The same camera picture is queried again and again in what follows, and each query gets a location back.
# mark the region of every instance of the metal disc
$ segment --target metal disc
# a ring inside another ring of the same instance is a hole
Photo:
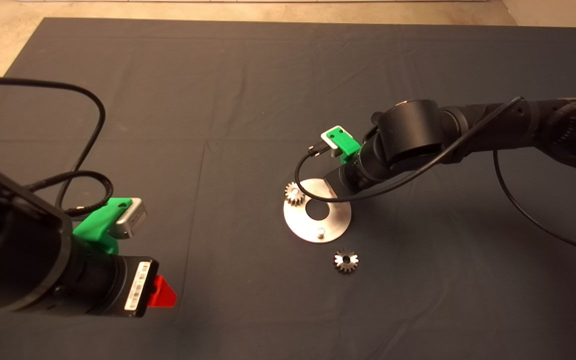
[[[301,185],[307,191],[322,198],[336,198],[332,189],[322,178],[302,180]],[[313,219],[306,212],[306,204],[311,201],[306,195],[300,205],[283,202],[283,218],[288,228],[298,237],[311,243],[327,243],[337,239],[346,232],[350,225],[351,211],[349,202],[329,202],[328,215],[325,219]]]

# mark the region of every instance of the gray tablecloth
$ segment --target gray tablecloth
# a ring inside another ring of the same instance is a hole
[[[354,203],[332,243],[282,216],[297,160],[334,125],[361,137],[406,99],[576,96],[576,29],[50,18],[7,75],[102,98],[84,168],[144,199],[120,251],[159,260],[182,300],[138,320],[0,312],[0,359],[576,359],[576,248],[516,212],[489,153]],[[0,88],[0,171],[68,170],[95,120],[80,95]],[[576,239],[576,170],[500,157],[528,210]],[[100,193],[82,180],[66,205]],[[359,271],[334,270],[339,248]]]

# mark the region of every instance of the red plastic part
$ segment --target red plastic part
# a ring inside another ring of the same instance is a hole
[[[155,276],[155,292],[148,299],[149,308],[172,308],[177,302],[177,294],[168,285],[164,276]]]

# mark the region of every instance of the white label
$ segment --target white label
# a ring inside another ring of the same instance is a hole
[[[146,284],[146,277],[148,277],[148,270],[151,268],[151,263],[148,261],[142,261],[137,266],[137,272],[134,274],[132,280],[132,286],[130,287],[130,292],[128,292],[128,299],[126,299],[126,306],[123,307],[124,310],[129,312],[134,312],[137,310],[137,304],[139,304],[139,299],[142,297],[142,292],[144,291],[144,284]]]

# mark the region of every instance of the small gear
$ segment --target small gear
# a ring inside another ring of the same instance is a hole
[[[334,255],[334,267],[344,274],[349,274],[359,266],[359,256],[354,251],[341,249]]]
[[[297,186],[297,183],[294,181],[286,185],[283,194],[286,196],[286,202],[293,207],[301,205],[306,199],[306,194],[299,189],[299,186]]]

